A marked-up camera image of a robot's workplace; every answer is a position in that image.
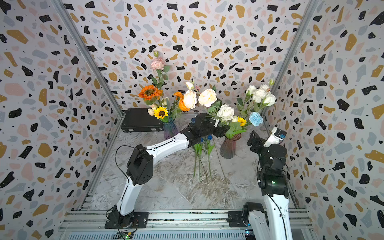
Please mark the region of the small blue tulip flower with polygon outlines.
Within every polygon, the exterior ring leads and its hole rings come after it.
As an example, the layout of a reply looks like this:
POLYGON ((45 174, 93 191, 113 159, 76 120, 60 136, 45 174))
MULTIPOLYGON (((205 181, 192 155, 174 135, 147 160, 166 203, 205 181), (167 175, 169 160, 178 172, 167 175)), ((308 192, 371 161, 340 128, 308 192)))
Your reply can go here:
POLYGON ((205 138, 204 144, 205 144, 205 153, 206 153, 206 165, 208 168, 209 176, 212 179, 211 153, 212 153, 212 150, 215 148, 215 144, 213 144, 213 136, 208 135, 205 138))

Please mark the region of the brown ribbed glass vase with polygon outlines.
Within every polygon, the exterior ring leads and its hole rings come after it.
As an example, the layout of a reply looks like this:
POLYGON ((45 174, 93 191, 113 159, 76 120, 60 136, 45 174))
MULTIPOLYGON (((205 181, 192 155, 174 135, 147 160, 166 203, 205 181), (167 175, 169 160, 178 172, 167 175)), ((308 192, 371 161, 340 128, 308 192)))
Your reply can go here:
POLYGON ((237 141, 241 138, 242 134, 236 134, 232 139, 225 137, 225 140, 220 148, 220 155, 224 159, 231 159, 236 154, 236 144, 237 141))

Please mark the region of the light blue carnation bouquet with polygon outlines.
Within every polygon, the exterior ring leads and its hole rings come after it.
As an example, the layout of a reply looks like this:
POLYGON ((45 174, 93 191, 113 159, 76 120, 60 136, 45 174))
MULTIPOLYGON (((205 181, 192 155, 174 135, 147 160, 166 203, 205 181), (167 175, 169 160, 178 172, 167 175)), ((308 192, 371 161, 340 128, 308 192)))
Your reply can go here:
POLYGON ((260 126, 264 120, 263 120, 263 117, 261 116, 260 113, 258 112, 252 112, 250 115, 249 115, 249 122, 254 126, 254 127, 258 127, 260 126))

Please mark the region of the purple ribbed glass vase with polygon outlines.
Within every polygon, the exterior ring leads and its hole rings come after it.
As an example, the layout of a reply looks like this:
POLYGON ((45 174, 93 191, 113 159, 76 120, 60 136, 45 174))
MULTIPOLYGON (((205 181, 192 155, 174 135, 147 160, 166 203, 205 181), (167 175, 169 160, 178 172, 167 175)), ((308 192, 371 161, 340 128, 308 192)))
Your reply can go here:
POLYGON ((179 130, 175 124, 175 119, 171 117, 166 117, 163 120, 164 128, 164 138, 165 140, 173 138, 179 133, 179 130))

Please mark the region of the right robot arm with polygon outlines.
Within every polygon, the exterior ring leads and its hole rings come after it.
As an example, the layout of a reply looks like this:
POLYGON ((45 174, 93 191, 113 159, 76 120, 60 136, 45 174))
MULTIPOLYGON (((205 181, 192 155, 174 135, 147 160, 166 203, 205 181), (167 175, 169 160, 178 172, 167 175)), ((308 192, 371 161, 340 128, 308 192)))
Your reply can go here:
POLYGON ((292 240, 289 218, 289 190, 284 175, 287 149, 281 145, 286 132, 274 128, 268 139, 255 131, 250 133, 247 145, 259 157, 258 186, 263 204, 247 202, 243 205, 242 222, 251 228, 256 240, 292 240))

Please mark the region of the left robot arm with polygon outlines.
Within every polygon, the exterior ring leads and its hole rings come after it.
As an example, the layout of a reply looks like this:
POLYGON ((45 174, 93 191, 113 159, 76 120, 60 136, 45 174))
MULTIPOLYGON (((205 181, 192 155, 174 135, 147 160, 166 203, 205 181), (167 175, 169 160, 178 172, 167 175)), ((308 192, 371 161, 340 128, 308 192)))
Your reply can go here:
POLYGON ((125 187, 117 204, 107 211, 105 228, 118 231, 125 227, 144 228, 146 224, 135 218, 134 209, 143 185, 153 177, 154 166, 169 155, 199 144, 204 137, 223 137, 229 128, 229 124, 201 113, 174 137, 152 146, 134 147, 124 172, 125 187))

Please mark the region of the yellow flower right bouquet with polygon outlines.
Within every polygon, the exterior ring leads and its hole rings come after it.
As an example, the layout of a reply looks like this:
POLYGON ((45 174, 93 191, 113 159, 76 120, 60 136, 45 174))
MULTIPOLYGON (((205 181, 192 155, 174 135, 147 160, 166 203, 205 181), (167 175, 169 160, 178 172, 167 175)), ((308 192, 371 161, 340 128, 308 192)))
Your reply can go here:
POLYGON ((245 120, 244 118, 241 118, 241 117, 238 117, 237 122, 240 123, 241 127, 244 127, 247 124, 247 120, 245 120))

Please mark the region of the peach carnation stem right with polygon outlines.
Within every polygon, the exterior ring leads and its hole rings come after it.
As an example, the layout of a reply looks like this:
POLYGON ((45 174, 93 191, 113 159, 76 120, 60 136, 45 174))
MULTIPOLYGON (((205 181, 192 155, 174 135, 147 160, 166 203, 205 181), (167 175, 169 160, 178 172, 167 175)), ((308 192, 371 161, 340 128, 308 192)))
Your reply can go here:
POLYGON ((221 101, 218 99, 216 91, 213 89, 206 89, 200 92, 197 87, 195 87, 193 82, 187 82, 186 86, 188 90, 183 94, 185 105, 193 110, 197 105, 205 107, 209 115, 213 116, 215 119, 223 121, 222 117, 218 116, 219 108, 221 107, 221 101))

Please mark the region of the white flower bouquet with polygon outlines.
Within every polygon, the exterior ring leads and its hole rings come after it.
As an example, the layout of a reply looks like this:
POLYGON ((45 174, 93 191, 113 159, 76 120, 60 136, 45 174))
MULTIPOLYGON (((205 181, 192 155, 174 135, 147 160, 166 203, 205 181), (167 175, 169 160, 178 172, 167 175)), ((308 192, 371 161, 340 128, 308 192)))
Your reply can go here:
POLYGON ((242 134, 247 131, 247 127, 252 125, 249 122, 249 115, 252 112, 262 113, 268 107, 273 106, 277 99, 272 94, 271 89, 275 81, 270 79, 267 84, 261 84, 258 87, 249 86, 241 98, 237 98, 237 109, 221 102, 218 116, 224 120, 215 119, 219 126, 229 125, 230 129, 225 133, 225 137, 232 139, 236 134, 242 134), (247 120, 244 127, 237 122, 238 117, 247 120))

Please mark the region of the orange rose flower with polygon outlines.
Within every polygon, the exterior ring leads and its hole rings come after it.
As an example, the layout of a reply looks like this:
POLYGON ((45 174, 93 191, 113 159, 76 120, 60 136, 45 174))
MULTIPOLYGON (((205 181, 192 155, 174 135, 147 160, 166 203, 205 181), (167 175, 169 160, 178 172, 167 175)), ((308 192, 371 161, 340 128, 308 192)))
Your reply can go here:
POLYGON ((183 112, 188 112, 190 108, 188 108, 184 103, 184 98, 179 99, 179 109, 183 112))

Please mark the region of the orange marigold flower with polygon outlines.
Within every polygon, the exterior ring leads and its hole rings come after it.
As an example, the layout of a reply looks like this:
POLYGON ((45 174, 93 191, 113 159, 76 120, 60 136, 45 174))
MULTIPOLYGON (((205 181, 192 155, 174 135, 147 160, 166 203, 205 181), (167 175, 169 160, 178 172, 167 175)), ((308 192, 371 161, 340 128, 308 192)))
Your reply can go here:
POLYGON ((180 92, 174 93, 174 96, 179 98, 179 99, 182 99, 184 97, 184 95, 182 93, 180 93, 180 92))

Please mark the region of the large orange gerbera flower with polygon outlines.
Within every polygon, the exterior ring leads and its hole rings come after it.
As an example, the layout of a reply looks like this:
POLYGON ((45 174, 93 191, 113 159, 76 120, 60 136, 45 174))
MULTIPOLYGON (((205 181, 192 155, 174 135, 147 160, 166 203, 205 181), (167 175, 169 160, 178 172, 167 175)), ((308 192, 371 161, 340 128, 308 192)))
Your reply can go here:
POLYGON ((145 101, 151 101, 152 99, 156 99, 157 97, 161 97, 163 95, 163 91, 155 87, 154 85, 149 85, 139 92, 139 97, 144 99, 145 101))

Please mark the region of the black rectangular case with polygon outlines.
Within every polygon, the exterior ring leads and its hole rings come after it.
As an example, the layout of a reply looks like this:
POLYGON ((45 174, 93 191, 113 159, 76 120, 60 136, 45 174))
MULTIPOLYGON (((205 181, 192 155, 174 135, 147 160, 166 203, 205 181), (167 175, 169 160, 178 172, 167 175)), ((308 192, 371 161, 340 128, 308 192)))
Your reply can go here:
POLYGON ((127 109, 121 126, 122 131, 124 133, 163 131, 163 123, 157 118, 150 116, 148 109, 149 108, 127 109))

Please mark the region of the pink carnation stem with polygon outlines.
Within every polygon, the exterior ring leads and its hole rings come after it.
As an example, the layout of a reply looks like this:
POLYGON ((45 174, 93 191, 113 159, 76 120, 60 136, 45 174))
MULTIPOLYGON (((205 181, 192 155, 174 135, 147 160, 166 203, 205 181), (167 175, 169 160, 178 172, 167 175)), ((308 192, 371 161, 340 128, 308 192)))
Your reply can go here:
POLYGON ((151 69, 157 76, 151 76, 151 80, 153 85, 160 90, 166 84, 166 81, 169 80, 167 73, 170 70, 170 66, 166 65, 165 60, 158 51, 153 51, 153 55, 155 58, 151 62, 151 69))

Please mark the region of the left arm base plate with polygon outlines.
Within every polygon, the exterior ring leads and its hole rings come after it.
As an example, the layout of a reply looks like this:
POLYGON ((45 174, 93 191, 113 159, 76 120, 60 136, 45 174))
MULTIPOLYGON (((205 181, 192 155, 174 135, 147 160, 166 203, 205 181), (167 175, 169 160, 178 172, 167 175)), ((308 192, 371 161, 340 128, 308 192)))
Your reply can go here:
POLYGON ((133 212, 124 217, 118 215, 118 212, 108 214, 105 223, 105 229, 145 229, 149 218, 148 212, 133 212))

